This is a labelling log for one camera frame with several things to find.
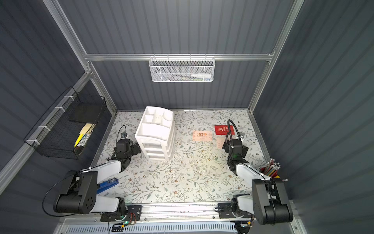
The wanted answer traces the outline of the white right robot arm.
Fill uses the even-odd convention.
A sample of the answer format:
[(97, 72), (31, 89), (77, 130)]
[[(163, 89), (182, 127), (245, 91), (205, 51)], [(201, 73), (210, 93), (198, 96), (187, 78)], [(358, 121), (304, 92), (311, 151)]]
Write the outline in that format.
[(250, 195), (235, 195), (228, 211), (238, 217), (254, 215), (261, 225), (293, 221), (293, 210), (283, 180), (264, 175), (250, 165), (244, 158), (248, 147), (240, 139), (226, 139), (222, 148), (228, 153), (229, 170), (252, 188)]

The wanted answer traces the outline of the pink good luck postcard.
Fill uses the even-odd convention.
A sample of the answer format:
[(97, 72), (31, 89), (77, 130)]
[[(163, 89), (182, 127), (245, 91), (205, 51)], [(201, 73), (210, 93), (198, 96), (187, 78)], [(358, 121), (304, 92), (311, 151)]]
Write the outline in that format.
[(218, 149), (222, 149), (222, 147), (224, 146), (225, 142), (226, 142), (226, 138), (225, 137), (217, 137), (216, 138), (217, 148)]

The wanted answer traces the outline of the white plastic drawer organizer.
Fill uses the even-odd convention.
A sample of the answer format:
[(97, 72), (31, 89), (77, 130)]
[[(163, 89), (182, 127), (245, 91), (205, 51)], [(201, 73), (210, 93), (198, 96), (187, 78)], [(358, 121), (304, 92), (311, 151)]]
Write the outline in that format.
[(135, 133), (135, 139), (147, 159), (171, 161), (175, 132), (173, 111), (147, 106)]

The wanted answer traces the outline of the red postcard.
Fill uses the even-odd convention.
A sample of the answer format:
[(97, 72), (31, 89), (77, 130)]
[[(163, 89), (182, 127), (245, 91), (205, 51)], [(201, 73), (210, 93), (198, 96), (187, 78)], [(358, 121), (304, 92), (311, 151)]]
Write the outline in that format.
[[(225, 136), (229, 132), (229, 127), (227, 125), (215, 125), (215, 134), (217, 136)], [(232, 135), (235, 134), (235, 129), (232, 125), (230, 125)]]

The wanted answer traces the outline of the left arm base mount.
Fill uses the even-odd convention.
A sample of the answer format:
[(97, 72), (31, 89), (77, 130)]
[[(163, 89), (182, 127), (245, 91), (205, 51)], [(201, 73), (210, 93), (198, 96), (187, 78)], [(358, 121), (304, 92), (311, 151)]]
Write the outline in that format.
[(124, 211), (118, 209), (115, 212), (109, 213), (100, 213), (101, 222), (136, 222), (140, 220), (141, 212), (142, 212), (141, 205), (130, 205), (127, 206)]

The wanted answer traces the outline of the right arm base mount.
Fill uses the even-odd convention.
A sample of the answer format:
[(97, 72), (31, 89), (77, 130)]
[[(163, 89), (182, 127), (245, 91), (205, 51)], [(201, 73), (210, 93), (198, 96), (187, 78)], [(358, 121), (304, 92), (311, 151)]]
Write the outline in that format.
[(214, 209), (218, 213), (221, 219), (230, 218), (254, 218), (255, 216), (249, 212), (240, 210), (237, 207), (233, 207), (231, 202), (218, 203), (217, 207)]

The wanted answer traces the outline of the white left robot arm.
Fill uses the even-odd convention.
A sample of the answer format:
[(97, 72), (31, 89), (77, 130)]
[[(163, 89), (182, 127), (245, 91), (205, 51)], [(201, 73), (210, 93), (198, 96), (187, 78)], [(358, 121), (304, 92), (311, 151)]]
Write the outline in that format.
[(141, 153), (137, 142), (121, 138), (112, 157), (104, 164), (68, 175), (61, 184), (60, 194), (53, 205), (56, 213), (114, 213), (125, 216), (127, 208), (122, 198), (101, 196), (100, 193), (118, 184), (115, 176), (129, 166), (131, 157)]

